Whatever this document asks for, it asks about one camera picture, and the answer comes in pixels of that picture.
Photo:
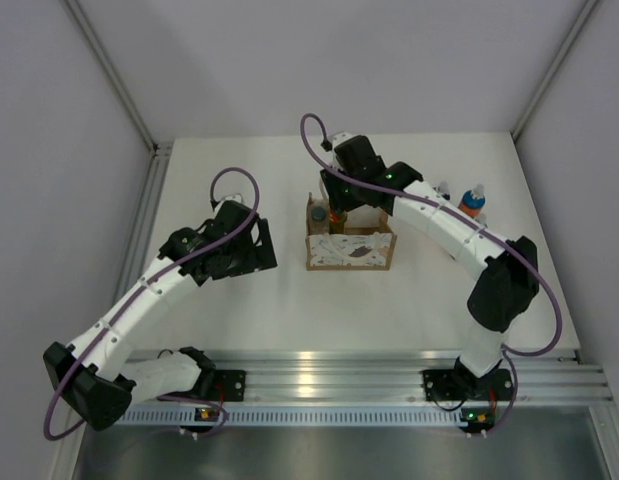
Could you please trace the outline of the yellow bottle with red cap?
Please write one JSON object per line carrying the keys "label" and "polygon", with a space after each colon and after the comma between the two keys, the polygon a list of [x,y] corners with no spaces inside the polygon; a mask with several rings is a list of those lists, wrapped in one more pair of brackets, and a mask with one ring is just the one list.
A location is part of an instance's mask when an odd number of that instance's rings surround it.
{"label": "yellow bottle with red cap", "polygon": [[347,221],[347,213],[333,210],[330,212],[329,233],[331,235],[344,235]]}

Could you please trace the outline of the clear jar with dark lid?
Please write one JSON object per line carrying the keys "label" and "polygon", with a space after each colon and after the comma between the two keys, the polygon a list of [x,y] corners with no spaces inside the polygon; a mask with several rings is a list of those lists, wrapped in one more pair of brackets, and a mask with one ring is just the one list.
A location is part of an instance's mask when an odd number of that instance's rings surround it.
{"label": "clear jar with dark lid", "polygon": [[330,206],[325,200],[312,202],[307,209],[308,230],[310,235],[330,233]]}

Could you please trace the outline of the orange bottle with white cap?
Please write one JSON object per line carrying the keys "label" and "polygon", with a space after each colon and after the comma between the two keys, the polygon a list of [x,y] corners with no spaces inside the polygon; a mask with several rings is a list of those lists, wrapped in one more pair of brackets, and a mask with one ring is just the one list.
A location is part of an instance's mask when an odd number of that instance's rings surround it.
{"label": "orange bottle with white cap", "polygon": [[446,181],[441,181],[436,187],[436,192],[445,200],[449,201],[451,199],[449,185]]}

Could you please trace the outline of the tall orange spray bottle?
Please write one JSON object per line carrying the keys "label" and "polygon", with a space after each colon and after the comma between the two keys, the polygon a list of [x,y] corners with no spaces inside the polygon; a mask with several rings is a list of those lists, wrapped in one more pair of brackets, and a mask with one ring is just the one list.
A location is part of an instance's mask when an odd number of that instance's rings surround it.
{"label": "tall orange spray bottle", "polygon": [[458,204],[460,211],[475,219],[477,218],[486,203],[485,187],[483,184],[477,184],[470,190],[467,190],[461,197]]}

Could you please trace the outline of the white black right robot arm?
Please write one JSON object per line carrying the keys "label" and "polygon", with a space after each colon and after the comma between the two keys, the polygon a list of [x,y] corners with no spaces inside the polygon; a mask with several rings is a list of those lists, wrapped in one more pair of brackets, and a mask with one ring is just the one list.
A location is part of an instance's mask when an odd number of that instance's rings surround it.
{"label": "white black right robot arm", "polygon": [[321,147],[333,156],[320,175],[334,210],[379,208],[437,243],[474,280],[467,309],[475,325],[448,380],[465,398],[482,395],[501,363],[512,322],[539,292],[535,243],[491,233],[408,164],[386,165],[364,135],[326,136]]}

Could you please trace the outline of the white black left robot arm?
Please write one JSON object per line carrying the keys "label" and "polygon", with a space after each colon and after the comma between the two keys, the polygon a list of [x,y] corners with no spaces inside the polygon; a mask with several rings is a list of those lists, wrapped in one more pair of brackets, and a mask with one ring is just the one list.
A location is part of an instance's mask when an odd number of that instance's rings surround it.
{"label": "white black left robot arm", "polygon": [[181,228],[133,287],[102,318],[68,344],[52,343],[43,363],[54,389],[95,431],[114,425],[138,403],[176,396],[217,400],[214,362],[195,347],[131,363],[131,354],[181,300],[209,281],[277,265],[269,222],[242,203],[220,202],[200,228]]}

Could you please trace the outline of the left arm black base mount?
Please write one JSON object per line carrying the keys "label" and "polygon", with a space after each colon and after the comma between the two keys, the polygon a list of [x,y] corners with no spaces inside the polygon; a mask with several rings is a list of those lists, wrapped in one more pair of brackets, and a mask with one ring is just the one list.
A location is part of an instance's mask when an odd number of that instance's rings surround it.
{"label": "left arm black base mount", "polygon": [[243,402],[246,390],[244,370],[204,370],[187,391],[174,391],[167,396],[204,400],[215,403]]}

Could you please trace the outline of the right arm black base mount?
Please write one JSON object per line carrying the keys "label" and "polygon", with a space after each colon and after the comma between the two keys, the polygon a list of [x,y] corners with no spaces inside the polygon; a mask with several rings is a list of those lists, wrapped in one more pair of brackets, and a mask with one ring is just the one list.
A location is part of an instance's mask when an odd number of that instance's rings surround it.
{"label": "right arm black base mount", "polygon": [[425,399],[428,402],[498,402],[512,398],[514,381],[509,370],[498,368],[476,378],[454,368],[427,369],[422,372]]}

